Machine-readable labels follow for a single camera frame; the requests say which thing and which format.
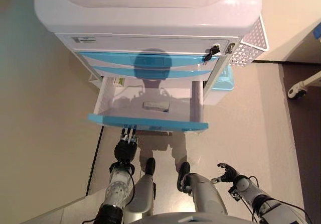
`black wire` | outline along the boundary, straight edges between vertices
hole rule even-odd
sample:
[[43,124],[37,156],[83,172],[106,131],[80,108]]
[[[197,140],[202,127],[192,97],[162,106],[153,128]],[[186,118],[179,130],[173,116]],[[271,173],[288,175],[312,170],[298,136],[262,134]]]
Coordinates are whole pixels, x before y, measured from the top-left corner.
[[81,224],[93,222],[93,221],[96,221],[96,220],[97,220],[97,218],[94,218],[93,220],[84,220]]
[[131,197],[129,203],[126,204],[126,206],[128,206],[132,202],[132,200],[134,199],[134,196],[135,196],[135,183],[134,183],[134,179],[132,178],[132,175],[129,172],[129,170],[126,170],[126,171],[130,175],[130,178],[131,178],[131,181],[132,181],[132,197]]
[[88,179],[88,183],[87,183],[86,196],[88,196],[88,193],[89,193],[91,179],[92,179],[92,175],[94,173],[94,168],[95,168],[95,164],[96,164],[96,159],[97,159],[98,150],[99,150],[100,141],[101,141],[101,137],[102,137],[103,131],[104,131],[104,126],[101,127],[100,134],[99,134],[99,139],[98,139],[98,143],[97,143],[97,147],[96,147],[96,151],[95,151],[95,155],[94,155],[94,159],[93,159],[92,164],[91,164],[89,179]]
[[254,216],[254,212],[251,211],[251,209],[250,209],[250,208],[248,207],[248,205],[245,203],[245,201],[243,200],[243,198],[241,198],[241,200],[242,200],[242,202],[244,203],[244,205],[246,206],[246,208],[249,210],[249,212],[251,213],[251,215],[252,215],[252,221],[253,221],[253,218],[254,218],[255,222],[257,223],[257,220],[256,220],[256,218],[255,218],[255,216]]
[[257,180],[256,176],[251,175],[249,179],[254,178],[256,180],[256,186],[259,187],[259,181]]
[[[254,175],[251,175],[250,177],[249,177],[249,179],[251,179],[251,178],[254,178],[255,180],[256,180],[256,186],[257,186],[257,188],[259,188],[259,181],[258,181],[258,179],[256,178],[256,176],[254,176]],[[255,215],[255,212],[253,211],[253,213],[252,213],[252,221],[254,220],[254,215]]]
[[286,205],[292,206],[292,207],[294,207],[294,208],[297,208],[297,209],[299,209],[299,210],[303,211],[303,212],[304,212],[304,214],[306,215],[307,219],[309,220],[309,222],[310,222],[311,224],[313,224],[313,222],[312,222],[312,220],[311,220],[310,216],[307,214],[307,212],[306,212],[303,208],[298,207],[298,206],[293,205],[293,204],[290,204],[290,203],[287,203],[287,202],[285,202],[285,201],[281,201],[281,200],[277,200],[277,201],[279,201],[279,202],[281,202],[281,203],[283,203],[283,204],[286,204]]

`small object in drawer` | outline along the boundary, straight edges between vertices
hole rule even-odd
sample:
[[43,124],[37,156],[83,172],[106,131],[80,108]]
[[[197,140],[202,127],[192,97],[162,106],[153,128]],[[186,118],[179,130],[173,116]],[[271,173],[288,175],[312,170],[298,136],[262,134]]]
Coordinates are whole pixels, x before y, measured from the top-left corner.
[[155,110],[168,113],[170,109],[170,102],[144,101],[142,107],[146,110]]
[[112,84],[113,84],[114,87],[124,87],[125,78],[115,77]]

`white mesh basket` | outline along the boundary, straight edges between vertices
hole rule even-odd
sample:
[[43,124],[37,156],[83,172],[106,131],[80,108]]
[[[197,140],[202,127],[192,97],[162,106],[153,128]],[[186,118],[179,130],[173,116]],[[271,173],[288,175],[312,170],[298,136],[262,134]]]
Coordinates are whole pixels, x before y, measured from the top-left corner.
[[240,44],[233,51],[229,64],[244,66],[268,50],[269,43],[267,41],[263,19],[260,15],[251,32],[243,37]]

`label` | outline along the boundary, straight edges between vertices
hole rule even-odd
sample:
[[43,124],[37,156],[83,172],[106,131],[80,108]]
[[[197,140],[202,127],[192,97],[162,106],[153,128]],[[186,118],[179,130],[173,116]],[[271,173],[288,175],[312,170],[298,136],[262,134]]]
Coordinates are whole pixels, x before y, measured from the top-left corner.
[[115,77],[112,84],[115,87],[124,87],[125,78]]
[[94,37],[71,37],[75,43],[95,43],[96,38]]

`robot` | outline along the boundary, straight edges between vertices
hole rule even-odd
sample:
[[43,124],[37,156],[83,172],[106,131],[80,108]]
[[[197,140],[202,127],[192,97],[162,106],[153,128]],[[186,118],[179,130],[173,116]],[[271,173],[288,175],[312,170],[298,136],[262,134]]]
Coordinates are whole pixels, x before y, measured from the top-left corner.
[[193,197],[196,212],[177,212],[152,215],[153,200],[156,194],[156,184],[153,182],[155,159],[149,158],[146,163],[145,175],[134,184],[132,175],[135,167],[131,164],[137,150],[137,136],[133,129],[122,129],[120,140],[114,154],[117,162],[113,163],[109,187],[106,190],[105,201],[102,203],[95,219],[84,221],[94,224],[175,224],[190,221],[212,222],[217,224],[247,224],[253,223],[227,215],[226,207],[220,193],[215,187],[220,182],[230,182],[230,195],[236,200],[245,200],[261,224],[306,224],[303,216],[297,213],[285,202],[269,196],[250,178],[238,173],[225,163],[218,164],[225,173],[211,180],[196,173],[190,173],[190,165],[181,165],[177,189]]

